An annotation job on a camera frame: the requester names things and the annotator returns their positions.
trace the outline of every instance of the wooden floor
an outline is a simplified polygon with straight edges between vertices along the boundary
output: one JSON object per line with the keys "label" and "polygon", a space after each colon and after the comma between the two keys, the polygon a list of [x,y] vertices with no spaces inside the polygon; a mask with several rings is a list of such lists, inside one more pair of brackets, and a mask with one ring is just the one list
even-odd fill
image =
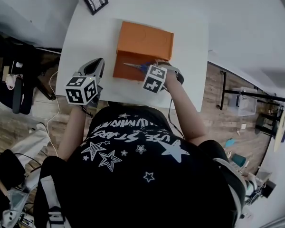
{"label": "wooden floor", "polygon": [[[49,79],[55,71],[57,71],[57,67],[50,69],[45,75],[45,79]],[[53,77],[51,85],[55,88],[55,84],[56,76]],[[257,168],[265,154],[269,137],[262,133],[255,135],[254,125],[257,114],[253,116],[238,117],[234,116],[227,110],[227,94],[225,96],[226,99],[223,111],[216,108],[216,105],[220,104],[222,84],[223,76],[220,74],[220,69],[215,66],[208,65],[201,117],[204,120],[210,138],[218,141],[223,147],[225,147],[225,143],[228,139],[235,139],[234,145],[226,150],[247,157],[250,160],[250,163],[246,172],[254,173],[257,171]],[[253,88],[251,84],[244,80],[228,74],[226,89],[239,86]],[[60,104],[60,113],[49,124],[50,137],[56,148],[61,141],[71,111],[71,106],[67,104],[65,97],[59,96],[58,101]],[[106,106],[106,102],[100,102],[97,109],[89,109],[89,111],[92,114],[95,114],[104,106]],[[257,112],[268,112],[268,109],[265,109],[265,107],[268,107],[268,105],[258,103]],[[161,110],[165,116],[168,115],[168,109],[158,109]],[[0,152],[11,148],[17,139],[26,136],[29,129],[34,128],[37,123],[42,122],[46,124],[47,121],[57,113],[57,111],[57,102],[47,100],[38,90],[35,91],[34,103],[29,115],[13,114],[9,108],[0,103]],[[171,111],[171,120],[175,125],[179,126],[174,110]],[[91,119],[87,116],[85,134],[87,134],[90,122]],[[247,124],[247,128],[242,130],[239,136],[236,133],[236,129],[239,129],[242,123]],[[44,147],[43,152],[46,155],[55,155],[50,143],[47,147]],[[42,163],[46,158],[45,154],[40,152],[36,157],[36,160]],[[31,161],[30,164],[33,167],[38,167],[38,165],[33,161]],[[27,165],[26,169],[30,172],[33,168]],[[28,202],[34,202],[34,197],[35,192],[32,192]]]}

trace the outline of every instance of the blue scissors handle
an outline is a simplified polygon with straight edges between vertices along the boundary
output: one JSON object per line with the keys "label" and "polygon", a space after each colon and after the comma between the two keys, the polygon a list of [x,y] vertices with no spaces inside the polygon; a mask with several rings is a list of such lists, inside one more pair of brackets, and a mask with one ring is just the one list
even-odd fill
{"label": "blue scissors handle", "polygon": [[147,74],[150,62],[147,62],[145,64],[140,64],[140,65],[138,65],[138,64],[131,64],[131,63],[124,63],[124,64],[128,65],[128,66],[131,66],[131,67],[135,67],[135,68],[139,69],[141,72]]}

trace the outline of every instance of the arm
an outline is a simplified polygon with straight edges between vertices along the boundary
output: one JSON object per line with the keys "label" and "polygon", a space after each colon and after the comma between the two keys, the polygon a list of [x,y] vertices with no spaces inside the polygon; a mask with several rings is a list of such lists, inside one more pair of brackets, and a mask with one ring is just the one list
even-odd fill
{"label": "arm", "polygon": [[86,122],[86,114],[74,106],[66,125],[66,130],[58,149],[58,157],[67,161],[75,149],[82,143]]}
{"label": "arm", "polygon": [[195,109],[174,72],[168,71],[165,82],[173,99],[180,128],[188,142],[199,146],[208,140],[203,120]]}

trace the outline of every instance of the star print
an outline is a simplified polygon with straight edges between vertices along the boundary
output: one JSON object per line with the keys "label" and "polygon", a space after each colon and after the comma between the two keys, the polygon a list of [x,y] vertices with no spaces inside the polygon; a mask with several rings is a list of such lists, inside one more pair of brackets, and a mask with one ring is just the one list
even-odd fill
{"label": "star print", "polygon": [[81,146],[84,146],[85,144],[86,144],[86,142],[83,142],[83,143],[80,145],[80,147],[81,147]]}
{"label": "star print", "polygon": [[186,154],[189,155],[189,153],[183,149],[181,149],[181,142],[180,140],[175,140],[172,145],[158,141],[162,147],[164,147],[166,150],[162,153],[162,155],[172,155],[172,157],[178,162],[181,163],[181,155]]}
{"label": "star print", "polygon": [[100,162],[99,166],[106,165],[111,172],[114,170],[114,163],[121,162],[122,160],[117,158],[115,155],[115,150],[109,154],[99,153],[103,160]]}
{"label": "star print", "polygon": [[137,146],[136,152],[139,152],[139,154],[142,154],[144,151],[146,151],[144,149],[144,145],[138,145]]}
{"label": "star print", "polygon": [[82,151],[81,153],[85,153],[85,152],[90,152],[91,154],[91,161],[93,161],[97,151],[100,151],[100,150],[106,150],[105,148],[101,147],[100,145],[102,144],[103,142],[99,142],[97,144],[93,144],[92,142],[90,142],[90,147],[86,148],[84,151]]}
{"label": "star print", "polygon": [[124,117],[125,119],[127,119],[127,116],[130,116],[130,115],[127,115],[127,113],[124,113],[124,114],[119,115],[118,118]]}
{"label": "star print", "polygon": [[147,182],[150,182],[152,180],[155,180],[155,178],[153,177],[154,172],[148,173],[146,172],[145,176],[143,178],[145,178],[147,180]]}
{"label": "star print", "polygon": [[122,156],[127,156],[127,153],[128,153],[127,151],[124,150],[124,151],[120,151],[120,152],[121,152]]}

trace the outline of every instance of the cardboard box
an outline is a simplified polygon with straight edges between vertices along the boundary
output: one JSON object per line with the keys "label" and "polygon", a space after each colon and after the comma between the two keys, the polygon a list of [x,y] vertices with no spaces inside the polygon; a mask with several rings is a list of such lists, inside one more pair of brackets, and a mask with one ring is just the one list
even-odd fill
{"label": "cardboard box", "polygon": [[116,52],[113,77],[144,81],[144,73],[124,63],[154,63],[155,59],[170,60],[173,33],[123,21]]}

